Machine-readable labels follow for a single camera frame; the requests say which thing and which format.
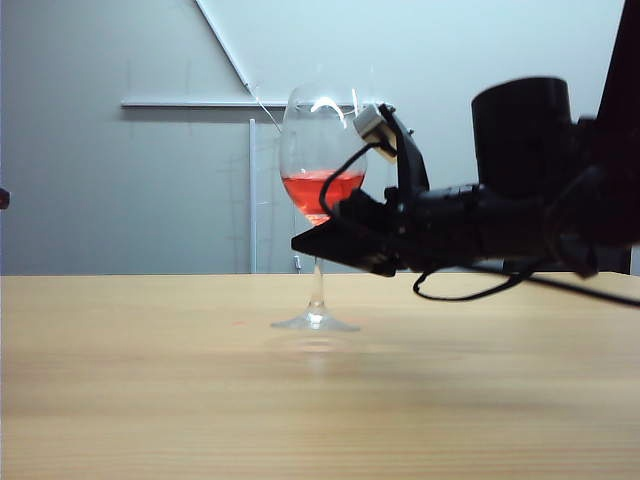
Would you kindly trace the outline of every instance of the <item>red liquid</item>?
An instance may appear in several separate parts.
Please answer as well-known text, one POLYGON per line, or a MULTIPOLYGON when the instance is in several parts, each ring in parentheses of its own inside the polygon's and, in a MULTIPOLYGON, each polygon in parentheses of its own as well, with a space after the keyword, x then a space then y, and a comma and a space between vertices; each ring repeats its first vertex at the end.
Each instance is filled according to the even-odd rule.
MULTIPOLYGON (((319 197, 322 185, 332 173, 333 170, 313 170, 282 177, 284 187, 293 203, 314 225, 320 225, 329 219, 320 206, 319 197)), ((345 172, 336 178, 327 191, 326 199, 329 207, 347 198, 354 188, 362 185, 363 180, 364 172, 345 172)))

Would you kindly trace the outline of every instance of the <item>glass base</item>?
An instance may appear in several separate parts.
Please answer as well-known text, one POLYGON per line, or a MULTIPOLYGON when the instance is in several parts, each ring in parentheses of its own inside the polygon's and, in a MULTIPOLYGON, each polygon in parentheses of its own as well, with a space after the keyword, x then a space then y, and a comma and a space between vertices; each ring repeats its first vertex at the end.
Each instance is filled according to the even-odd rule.
POLYGON ((291 320, 275 322, 271 324, 276 328, 296 328, 299 330, 339 330, 343 332, 356 332, 360 330, 357 325, 349 325, 348 323, 337 320, 329 310, 322 306, 309 305, 307 309, 300 315, 293 317, 291 320))

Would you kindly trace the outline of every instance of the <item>wine glass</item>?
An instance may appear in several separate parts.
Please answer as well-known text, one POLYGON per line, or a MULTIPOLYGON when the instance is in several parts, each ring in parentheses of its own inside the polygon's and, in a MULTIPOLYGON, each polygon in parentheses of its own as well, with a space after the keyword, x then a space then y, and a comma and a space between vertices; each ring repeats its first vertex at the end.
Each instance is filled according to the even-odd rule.
MULTIPOLYGON (((354 88, 307 84, 289 97, 280 137, 280 176, 293 203, 312 225, 329 219, 320 202, 327 178, 364 145, 353 126, 360 112, 354 88)), ((329 207, 360 187, 366 158, 360 157, 338 176, 327 191, 329 207)), ((273 323, 274 327, 354 331, 359 327, 337 320, 324 303, 322 259, 316 257, 313 291, 307 308, 296 317, 273 323)))

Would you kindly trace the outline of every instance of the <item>wire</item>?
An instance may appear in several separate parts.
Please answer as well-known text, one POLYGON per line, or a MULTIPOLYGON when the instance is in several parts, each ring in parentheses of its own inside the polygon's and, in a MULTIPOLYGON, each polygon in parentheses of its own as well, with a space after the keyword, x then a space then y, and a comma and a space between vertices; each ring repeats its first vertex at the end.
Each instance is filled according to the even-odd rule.
POLYGON ((269 116, 269 118, 271 119, 271 121, 273 122, 273 124, 276 126, 276 128, 278 129, 278 133, 282 133, 282 129, 280 128, 280 125, 278 125, 278 122, 276 122, 276 119, 273 118, 273 115, 271 115, 271 112, 269 110, 267 110, 267 107, 265 107, 262 103, 262 101, 260 100, 260 97, 258 97, 257 95, 255 95, 253 92, 251 92, 251 95, 253 95, 253 98, 256 99, 256 102, 258 102, 258 105, 260 105, 262 107, 262 109, 267 113, 267 115, 269 116))
POLYGON ((529 266, 527 266, 522 272, 519 272, 519 273, 506 274, 504 272, 500 272, 509 277, 504 283, 501 283, 500 285, 496 285, 495 287, 489 288, 487 290, 482 290, 480 292, 473 293, 471 295, 464 295, 462 297, 436 297, 436 296, 428 295, 426 293, 421 292, 420 285, 430 275, 429 272, 423 272, 422 275, 420 275, 420 277, 418 277, 418 279, 413 284, 413 292, 419 297, 426 298, 427 300, 435 300, 439 302, 467 302, 470 300, 477 300, 482 297, 488 297, 489 295, 493 295, 494 293, 503 292, 505 290, 508 290, 511 287, 515 287, 516 285, 522 283, 523 281, 528 280, 529 277, 531 277, 531 275, 533 274, 533 272, 536 271, 536 268, 538 268, 543 263, 544 263, 543 260, 537 260, 532 264, 530 264, 529 266))
POLYGON ((340 168, 338 168, 335 172, 329 175, 325 180, 325 182, 322 184, 322 188, 320 189, 320 195, 318 196, 318 200, 320 201, 320 206, 322 207, 322 210, 324 210, 324 212, 327 215, 329 215, 330 218, 333 218, 333 219, 337 218, 336 214, 333 212, 333 210, 331 210, 331 207, 329 207, 329 204, 327 203, 327 192, 329 191, 329 187, 331 186, 333 181, 336 178, 338 178, 340 175, 342 175, 344 172, 346 172, 347 169, 351 165, 353 165, 353 163, 355 163, 355 161, 358 160, 362 155, 367 153, 367 151, 369 151, 372 148, 379 147, 381 145, 382 143, 378 143, 378 142, 366 144, 365 146, 360 148, 356 153, 351 155, 347 159, 347 161, 342 164, 340 168))
POLYGON ((420 275, 418 280, 416 280, 416 282, 413 284, 413 291, 418 296, 426 298, 428 300, 436 300, 436 301, 468 301, 468 300, 475 300, 475 299, 481 298, 481 297, 486 297, 486 296, 492 295, 494 293, 498 293, 500 291, 506 290, 507 288, 514 287, 518 283, 526 281, 526 282, 536 283, 536 284, 544 286, 544 287, 555 288, 555 289, 558 289, 558 290, 564 290, 564 291, 567 291, 567 292, 570 292, 570 293, 575 293, 577 295, 583 295, 583 296, 586 296, 586 297, 595 298, 597 300, 603 300, 603 301, 606 301, 606 302, 616 303, 618 305, 625 305, 625 306, 628 306, 628 307, 640 308, 640 300, 637 300, 635 298, 624 297, 624 296, 621 296, 621 295, 615 295, 613 293, 607 293, 607 292, 603 292, 601 290, 595 290, 595 289, 591 289, 591 288, 587 288, 587 287, 581 287, 579 285, 573 285, 573 284, 570 284, 570 283, 559 282, 557 280, 551 280, 551 279, 548 279, 548 278, 534 277, 534 276, 531 276, 534 273, 533 271, 525 271, 525 272, 520 273, 520 274, 512 274, 512 273, 503 272, 502 270, 499 270, 497 268, 484 267, 484 266, 480 266, 480 265, 460 265, 460 266, 462 268, 466 268, 467 270, 473 270, 473 271, 476 271, 476 272, 490 273, 490 274, 494 274, 494 275, 507 276, 507 277, 510 277, 510 280, 508 280, 504 284, 498 285, 497 287, 494 287, 494 288, 491 288, 489 290, 485 290, 483 292, 479 292, 479 293, 476 293, 476 294, 473 294, 473 295, 469 295, 467 297, 460 297, 460 298, 433 297, 433 296, 430 296, 430 295, 427 295, 425 293, 420 292, 420 284, 422 284, 426 280, 426 278, 431 273, 433 273, 433 272, 430 272, 430 273, 423 273, 422 275, 420 275))

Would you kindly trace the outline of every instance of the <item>table surface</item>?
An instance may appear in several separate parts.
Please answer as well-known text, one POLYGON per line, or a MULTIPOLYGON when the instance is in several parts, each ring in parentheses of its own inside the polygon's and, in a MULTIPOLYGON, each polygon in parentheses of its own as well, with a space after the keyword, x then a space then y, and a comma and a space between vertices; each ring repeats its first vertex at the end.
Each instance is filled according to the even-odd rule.
POLYGON ((307 275, 3 277, 3 478, 640 478, 638 310, 415 277, 326 276, 329 334, 269 327, 307 275))

